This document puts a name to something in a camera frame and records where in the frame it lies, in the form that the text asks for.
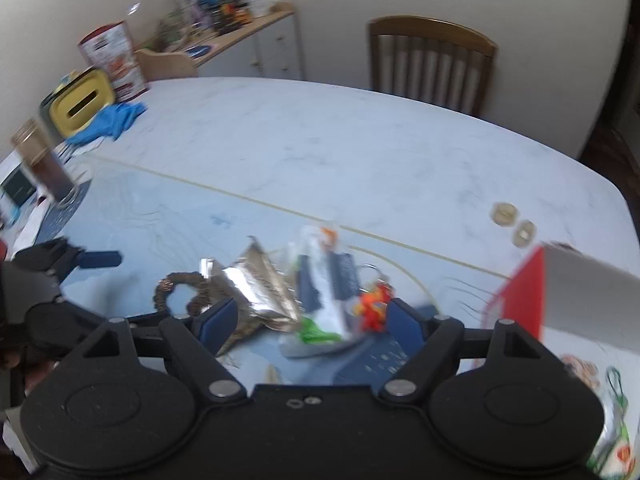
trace wooden chair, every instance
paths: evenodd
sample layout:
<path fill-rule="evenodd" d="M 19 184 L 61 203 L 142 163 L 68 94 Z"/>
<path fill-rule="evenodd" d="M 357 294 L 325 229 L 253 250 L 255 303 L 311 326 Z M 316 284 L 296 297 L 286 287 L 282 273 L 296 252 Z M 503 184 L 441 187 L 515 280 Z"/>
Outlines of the wooden chair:
<path fill-rule="evenodd" d="M 385 91 L 381 36 L 391 37 L 390 52 L 386 53 L 391 63 L 386 93 L 426 100 L 478 117 L 497 51 L 493 41 L 470 28 L 433 18 L 385 16 L 372 20 L 370 75 L 371 89 L 376 92 Z M 452 45 L 448 52 L 446 44 Z M 462 49 L 465 53 L 461 60 L 458 54 Z"/>
<path fill-rule="evenodd" d="M 136 57 L 147 81 L 198 76 L 196 65 L 184 52 L 154 52 L 142 48 L 136 51 Z"/>

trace cabinet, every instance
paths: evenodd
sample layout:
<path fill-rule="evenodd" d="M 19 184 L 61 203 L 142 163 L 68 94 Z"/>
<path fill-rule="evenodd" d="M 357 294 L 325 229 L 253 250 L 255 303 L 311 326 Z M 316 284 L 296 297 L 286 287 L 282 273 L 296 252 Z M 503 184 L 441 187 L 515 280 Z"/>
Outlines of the cabinet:
<path fill-rule="evenodd" d="M 248 25 L 211 40 L 213 52 L 218 50 L 218 53 L 198 64 L 198 76 L 302 79 L 300 46 L 293 13 L 284 13 L 277 20 L 273 20 L 274 18 L 272 16 L 271 22 L 260 28 L 255 27 L 255 30 Z M 237 37 L 227 38 L 231 34 Z M 216 40 L 235 42 L 222 48 Z"/>

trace blue cloth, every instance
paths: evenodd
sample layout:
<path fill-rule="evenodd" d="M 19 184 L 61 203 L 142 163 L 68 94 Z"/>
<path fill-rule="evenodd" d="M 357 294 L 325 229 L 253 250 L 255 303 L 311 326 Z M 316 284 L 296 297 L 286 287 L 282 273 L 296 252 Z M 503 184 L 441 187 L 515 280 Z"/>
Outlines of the blue cloth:
<path fill-rule="evenodd" d="M 94 120 L 84 129 L 66 140 L 67 144 L 82 146 L 98 137 L 113 137 L 117 139 L 122 132 L 128 130 L 146 106 L 142 103 L 129 105 L 119 103 L 105 106 L 94 117 Z"/>

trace marble pattern surface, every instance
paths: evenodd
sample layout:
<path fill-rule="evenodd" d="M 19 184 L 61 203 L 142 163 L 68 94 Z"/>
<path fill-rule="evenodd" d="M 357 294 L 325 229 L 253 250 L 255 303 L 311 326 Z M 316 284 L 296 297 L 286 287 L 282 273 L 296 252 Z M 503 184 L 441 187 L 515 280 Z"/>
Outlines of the marble pattern surface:
<path fill-rule="evenodd" d="M 159 81 L 148 111 L 89 154 L 511 274 L 532 247 L 490 218 L 513 203 L 536 242 L 640 275 L 612 183 L 534 140 L 394 96 L 290 80 Z"/>

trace beige round object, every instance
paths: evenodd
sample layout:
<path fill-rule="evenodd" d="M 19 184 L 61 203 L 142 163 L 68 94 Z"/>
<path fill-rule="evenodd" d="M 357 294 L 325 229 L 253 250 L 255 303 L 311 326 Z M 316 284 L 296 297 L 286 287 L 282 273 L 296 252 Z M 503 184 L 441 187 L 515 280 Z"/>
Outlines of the beige round object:
<path fill-rule="evenodd" d="M 514 225 L 518 218 L 518 209 L 513 204 L 497 202 L 494 204 L 491 218 L 500 226 Z"/>
<path fill-rule="evenodd" d="M 536 226 L 529 220 L 523 220 L 513 232 L 513 245 L 522 248 L 528 246 L 536 236 Z"/>

